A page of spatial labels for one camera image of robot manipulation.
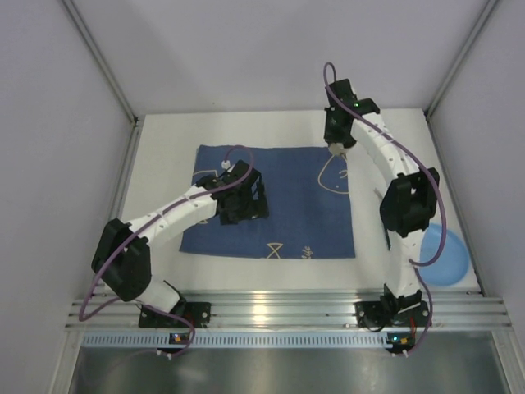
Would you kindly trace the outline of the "beige cup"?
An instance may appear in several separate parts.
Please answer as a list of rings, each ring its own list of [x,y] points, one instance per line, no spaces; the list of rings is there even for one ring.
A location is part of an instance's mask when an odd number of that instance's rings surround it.
[[[343,144],[340,143],[330,143],[328,145],[328,150],[333,156],[345,156],[349,151]]]

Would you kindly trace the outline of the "blue cloth placemat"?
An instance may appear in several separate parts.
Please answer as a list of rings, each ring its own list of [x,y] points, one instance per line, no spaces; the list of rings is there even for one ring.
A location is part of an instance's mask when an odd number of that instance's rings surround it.
[[[216,175],[223,158],[253,162],[262,174],[268,218],[222,225],[205,220],[182,236],[180,251],[249,259],[353,259],[347,162],[320,147],[199,147],[194,180]]]

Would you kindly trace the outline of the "black handled knife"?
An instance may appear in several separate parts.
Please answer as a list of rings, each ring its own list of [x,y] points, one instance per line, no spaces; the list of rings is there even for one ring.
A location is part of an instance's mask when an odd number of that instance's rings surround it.
[[[381,205],[381,202],[383,200],[382,193],[377,188],[374,188],[374,194],[379,199],[379,203]],[[382,225],[383,234],[384,234],[384,237],[385,237],[385,240],[386,240],[386,248],[387,248],[387,250],[391,251],[391,242],[390,242],[389,232],[388,232],[388,230],[386,228],[386,225],[385,225],[385,223],[383,222],[382,219],[381,219],[381,225]]]

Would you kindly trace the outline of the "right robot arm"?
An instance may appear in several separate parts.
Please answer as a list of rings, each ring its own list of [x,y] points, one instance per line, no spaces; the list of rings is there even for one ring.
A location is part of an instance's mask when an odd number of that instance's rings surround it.
[[[425,230],[436,214],[435,168],[422,170],[396,143],[370,98],[359,99],[348,79],[336,80],[326,90],[324,140],[331,154],[345,155],[360,146],[377,166],[386,183],[379,215],[390,241],[390,263],[381,301],[398,310],[419,305],[422,291],[414,263],[419,262]]]

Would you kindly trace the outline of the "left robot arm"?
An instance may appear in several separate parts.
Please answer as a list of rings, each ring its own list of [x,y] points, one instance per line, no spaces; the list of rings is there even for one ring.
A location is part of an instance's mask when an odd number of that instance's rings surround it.
[[[211,218],[221,225],[267,218],[261,172],[243,160],[214,176],[200,177],[182,196],[140,218],[114,218],[103,228],[91,268],[124,302],[137,301],[163,314],[182,314],[184,296],[152,274],[151,249]]]

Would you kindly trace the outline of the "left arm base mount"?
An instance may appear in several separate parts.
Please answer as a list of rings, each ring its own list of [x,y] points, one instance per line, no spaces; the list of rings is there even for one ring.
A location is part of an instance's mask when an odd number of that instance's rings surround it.
[[[170,313],[159,313],[142,306],[138,325],[140,328],[188,328],[188,322],[194,328],[206,328],[210,323],[211,307],[208,302],[186,302]]]

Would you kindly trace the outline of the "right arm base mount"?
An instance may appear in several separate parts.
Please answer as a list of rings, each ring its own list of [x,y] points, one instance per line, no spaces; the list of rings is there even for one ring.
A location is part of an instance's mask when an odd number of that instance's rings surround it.
[[[423,328],[430,318],[428,303],[420,290],[396,297],[385,286],[379,300],[359,301],[354,307],[358,326],[374,332],[383,328]]]

